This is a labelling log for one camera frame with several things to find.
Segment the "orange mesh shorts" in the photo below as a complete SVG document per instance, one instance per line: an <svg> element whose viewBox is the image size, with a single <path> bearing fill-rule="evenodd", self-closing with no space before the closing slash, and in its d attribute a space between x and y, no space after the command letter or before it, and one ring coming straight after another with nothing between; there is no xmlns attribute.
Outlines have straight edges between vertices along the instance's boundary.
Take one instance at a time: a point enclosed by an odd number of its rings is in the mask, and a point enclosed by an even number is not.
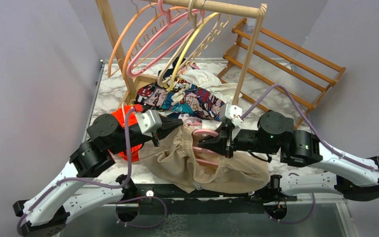
<svg viewBox="0 0 379 237"><path fill-rule="evenodd" d="M121 127L125 128L125 117L126 114L132 109L133 106L127 105L125 102L122 102L121 106L111 114L118 120ZM137 119L134 114L130 115L129 125L134 125L137 123ZM143 144L136 145L131 148L131 160L132 162L138 162L139 159L139 150L143 148ZM117 158L122 158L123 160L128 160L128 156L126 152L120 152L115 154Z"/></svg>

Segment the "beige shorts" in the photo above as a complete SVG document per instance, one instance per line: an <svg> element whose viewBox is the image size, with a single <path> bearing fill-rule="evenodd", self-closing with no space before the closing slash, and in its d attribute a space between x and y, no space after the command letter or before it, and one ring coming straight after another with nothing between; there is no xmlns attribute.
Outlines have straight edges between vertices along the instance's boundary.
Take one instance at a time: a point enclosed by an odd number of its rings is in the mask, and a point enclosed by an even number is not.
<svg viewBox="0 0 379 237"><path fill-rule="evenodd" d="M246 152L232 158L195 151L199 138L194 129L181 125L160 141L139 150L140 162L155 176L187 193L208 190L227 194L249 193L270 182L268 164Z"/></svg>

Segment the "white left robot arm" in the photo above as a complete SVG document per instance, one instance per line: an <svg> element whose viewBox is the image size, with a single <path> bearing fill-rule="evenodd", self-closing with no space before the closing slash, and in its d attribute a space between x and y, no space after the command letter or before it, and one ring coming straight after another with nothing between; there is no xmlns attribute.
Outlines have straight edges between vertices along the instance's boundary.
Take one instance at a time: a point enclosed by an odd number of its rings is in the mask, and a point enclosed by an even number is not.
<svg viewBox="0 0 379 237"><path fill-rule="evenodd" d="M166 138L183 122L160 116L154 110L139 114L141 121L124 123L113 114L98 116L88 127L89 138L74 151L59 174L35 197L19 200L13 210L19 217L17 232L22 237L51 237L74 218L104 204L137 200L131 169L108 184L96 178L114 165L114 154L131 154L132 147Z"/></svg>

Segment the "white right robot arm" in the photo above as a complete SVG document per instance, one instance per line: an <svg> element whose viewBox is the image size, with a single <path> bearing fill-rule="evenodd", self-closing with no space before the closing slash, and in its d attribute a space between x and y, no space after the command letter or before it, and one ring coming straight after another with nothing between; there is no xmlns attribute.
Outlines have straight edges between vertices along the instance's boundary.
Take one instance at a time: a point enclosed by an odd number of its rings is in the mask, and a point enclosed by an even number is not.
<svg viewBox="0 0 379 237"><path fill-rule="evenodd" d="M227 158L236 151L253 157L280 154L280 161L293 167L314 167L321 174L273 175L263 188L269 200L307 193L333 193L353 201L379 198L379 157L359 158L335 149L316 133L296 130L294 121L275 111L263 114L257 130L242 129L233 136L234 125L227 120L217 135L201 140L198 146Z"/></svg>

